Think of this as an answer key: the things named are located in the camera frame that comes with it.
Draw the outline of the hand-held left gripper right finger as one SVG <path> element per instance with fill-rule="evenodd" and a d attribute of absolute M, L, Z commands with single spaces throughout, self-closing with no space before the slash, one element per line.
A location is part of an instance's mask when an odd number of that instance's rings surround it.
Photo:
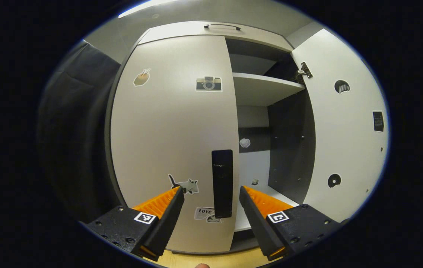
<path fill-rule="evenodd" d="M 269 261 L 298 255 L 341 229 L 310 205 L 292 206 L 245 185 L 239 200 L 258 245 Z"/>

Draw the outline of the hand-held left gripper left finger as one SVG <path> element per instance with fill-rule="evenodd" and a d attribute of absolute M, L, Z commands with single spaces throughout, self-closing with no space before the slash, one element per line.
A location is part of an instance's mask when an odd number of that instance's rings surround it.
<path fill-rule="evenodd" d="M 133 208 L 117 206 L 85 227 L 128 253 L 157 261 L 170 241 L 184 201 L 183 187 L 175 186 Z"/>

